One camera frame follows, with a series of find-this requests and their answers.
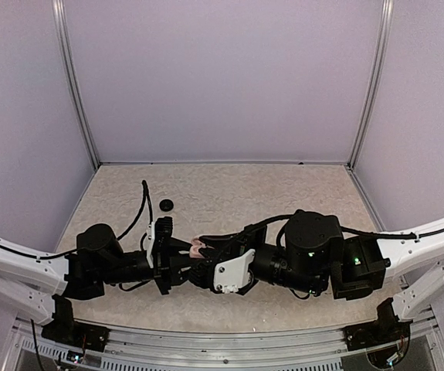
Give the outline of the pink round case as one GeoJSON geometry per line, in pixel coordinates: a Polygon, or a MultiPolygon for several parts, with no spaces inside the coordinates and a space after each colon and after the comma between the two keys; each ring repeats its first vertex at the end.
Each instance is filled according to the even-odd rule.
{"type": "Polygon", "coordinates": [[[191,247],[189,249],[189,257],[193,259],[205,259],[205,256],[202,254],[207,246],[201,242],[198,237],[195,237],[191,240],[191,247]]]}

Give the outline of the black earbud charging case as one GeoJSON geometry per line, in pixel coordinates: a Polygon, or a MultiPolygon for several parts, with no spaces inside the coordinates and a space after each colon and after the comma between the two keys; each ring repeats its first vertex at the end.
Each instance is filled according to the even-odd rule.
{"type": "Polygon", "coordinates": [[[162,212],[171,212],[174,209],[175,205],[171,199],[163,199],[159,202],[159,209],[162,212]]]}

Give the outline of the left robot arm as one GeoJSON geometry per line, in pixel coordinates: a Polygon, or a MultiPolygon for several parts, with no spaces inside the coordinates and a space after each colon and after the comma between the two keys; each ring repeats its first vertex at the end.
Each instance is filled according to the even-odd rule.
{"type": "Polygon", "coordinates": [[[171,218],[160,218],[147,234],[146,250],[126,252],[113,229],[98,223],[76,237],[76,247],[48,254],[0,238],[0,300],[47,325],[65,343],[83,335],[82,325],[58,315],[58,300],[89,301],[107,285],[141,286],[153,281],[162,294],[183,284],[201,254],[197,246],[171,235],[171,218]]]}

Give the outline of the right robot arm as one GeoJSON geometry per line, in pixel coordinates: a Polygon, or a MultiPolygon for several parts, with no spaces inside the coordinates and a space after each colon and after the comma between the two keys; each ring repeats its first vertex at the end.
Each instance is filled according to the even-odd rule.
{"type": "Polygon", "coordinates": [[[335,299],[352,301],[424,267],[414,284],[378,307],[369,327],[378,343],[444,292],[444,218],[410,231],[372,233],[342,226],[334,215],[299,209],[200,241],[202,258],[189,278],[217,294],[241,294],[265,281],[302,299],[331,290],[335,299]]]}

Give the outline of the front aluminium rail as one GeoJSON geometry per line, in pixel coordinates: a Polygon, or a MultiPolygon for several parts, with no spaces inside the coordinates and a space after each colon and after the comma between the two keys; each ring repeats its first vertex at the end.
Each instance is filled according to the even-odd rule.
{"type": "Polygon", "coordinates": [[[282,332],[196,333],[111,326],[102,352],[41,338],[16,319],[3,370],[371,370],[338,326],[282,332]]]}

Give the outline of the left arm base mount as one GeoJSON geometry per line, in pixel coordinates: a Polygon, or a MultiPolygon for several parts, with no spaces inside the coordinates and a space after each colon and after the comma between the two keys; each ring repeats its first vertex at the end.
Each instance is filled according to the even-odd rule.
{"type": "Polygon", "coordinates": [[[42,327],[42,337],[84,350],[103,352],[110,330],[99,325],[75,322],[70,328],[50,323],[42,327]]]}

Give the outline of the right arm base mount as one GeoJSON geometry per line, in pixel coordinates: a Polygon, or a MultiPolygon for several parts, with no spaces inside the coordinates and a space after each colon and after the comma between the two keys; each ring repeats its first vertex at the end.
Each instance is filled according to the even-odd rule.
{"type": "Polygon", "coordinates": [[[343,328],[348,351],[371,348],[390,342],[397,342],[410,336],[412,322],[396,322],[390,325],[380,324],[378,320],[343,328]]]}

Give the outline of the left aluminium frame post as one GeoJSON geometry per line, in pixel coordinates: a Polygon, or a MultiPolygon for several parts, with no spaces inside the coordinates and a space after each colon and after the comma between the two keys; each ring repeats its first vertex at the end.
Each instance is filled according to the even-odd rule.
{"type": "Polygon", "coordinates": [[[100,156],[88,123],[83,104],[83,98],[77,79],[76,68],[73,62],[73,53],[70,43],[69,31],[66,22],[65,2],[63,0],[52,0],[53,19],[56,27],[56,34],[63,60],[63,69],[66,76],[66,83],[73,109],[76,114],[77,124],[83,138],[86,153],[90,160],[92,169],[96,172],[101,166],[100,156]]]}

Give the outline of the aluminium frame post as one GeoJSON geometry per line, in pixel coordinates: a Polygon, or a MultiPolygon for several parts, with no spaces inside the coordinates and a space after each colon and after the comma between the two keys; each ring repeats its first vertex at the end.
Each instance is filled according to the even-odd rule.
{"type": "Polygon", "coordinates": [[[375,53],[371,67],[371,74],[368,82],[368,88],[365,95],[364,105],[361,110],[358,130],[354,138],[354,143],[351,149],[347,167],[350,172],[354,172],[358,165],[361,150],[365,143],[367,130],[371,121],[371,116],[374,110],[375,100],[381,82],[381,74],[385,62],[385,57],[388,49],[388,39],[391,31],[391,22],[393,17],[393,0],[384,0],[381,8],[381,18],[378,28],[378,37],[375,46],[375,53]]]}
{"type": "Polygon", "coordinates": [[[77,79],[76,68],[73,62],[73,53],[70,43],[69,31],[66,22],[65,2],[63,0],[52,0],[53,19],[56,27],[56,34],[63,60],[63,69],[66,76],[66,83],[73,109],[76,114],[77,124],[83,138],[86,153],[90,160],[92,169],[96,172],[101,166],[100,156],[88,123],[83,104],[83,98],[77,79]]]}

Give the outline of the right aluminium frame post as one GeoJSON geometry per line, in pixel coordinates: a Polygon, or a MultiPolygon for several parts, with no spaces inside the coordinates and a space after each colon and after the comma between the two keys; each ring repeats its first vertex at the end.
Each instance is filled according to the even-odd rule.
{"type": "Polygon", "coordinates": [[[381,18],[378,28],[378,37],[375,46],[375,53],[371,67],[371,74],[368,82],[368,88],[365,95],[364,105],[361,110],[358,130],[354,138],[354,143],[351,149],[347,167],[350,172],[354,172],[358,165],[361,150],[365,143],[367,130],[371,121],[371,116],[374,110],[375,100],[381,82],[381,74],[385,62],[385,57],[388,49],[388,39],[391,31],[391,22],[393,17],[393,0],[384,0],[381,8],[381,18]]]}

